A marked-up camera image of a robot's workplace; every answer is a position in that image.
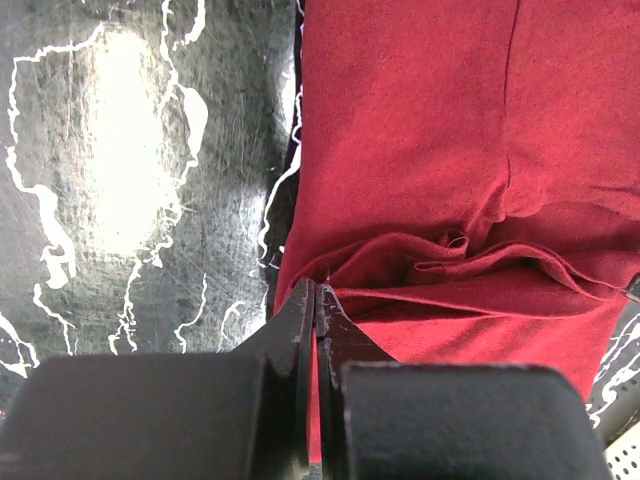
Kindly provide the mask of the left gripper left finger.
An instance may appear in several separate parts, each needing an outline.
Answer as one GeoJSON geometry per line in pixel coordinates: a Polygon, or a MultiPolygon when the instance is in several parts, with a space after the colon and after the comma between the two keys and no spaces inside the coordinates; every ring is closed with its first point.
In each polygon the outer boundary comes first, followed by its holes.
{"type": "Polygon", "coordinates": [[[226,353],[46,360],[1,426],[5,479],[300,479],[315,285],[226,353]]]}

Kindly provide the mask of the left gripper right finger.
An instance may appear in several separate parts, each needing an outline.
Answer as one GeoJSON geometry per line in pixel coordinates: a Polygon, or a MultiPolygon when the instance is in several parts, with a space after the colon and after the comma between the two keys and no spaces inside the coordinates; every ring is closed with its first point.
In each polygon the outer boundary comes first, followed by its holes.
{"type": "Polygon", "coordinates": [[[607,479],[581,399],[557,371],[396,362],[316,293],[327,479],[607,479]]]}

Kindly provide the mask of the dark red t shirt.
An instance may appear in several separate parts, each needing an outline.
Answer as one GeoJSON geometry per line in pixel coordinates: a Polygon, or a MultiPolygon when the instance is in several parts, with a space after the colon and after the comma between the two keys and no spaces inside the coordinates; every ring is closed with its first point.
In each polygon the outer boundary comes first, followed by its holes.
{"type": "Polygon", "coordinates": [[[303,278],[401,362],[532,363],[588,397],[639,272],[635,1],[309,1],[303,278]]]}

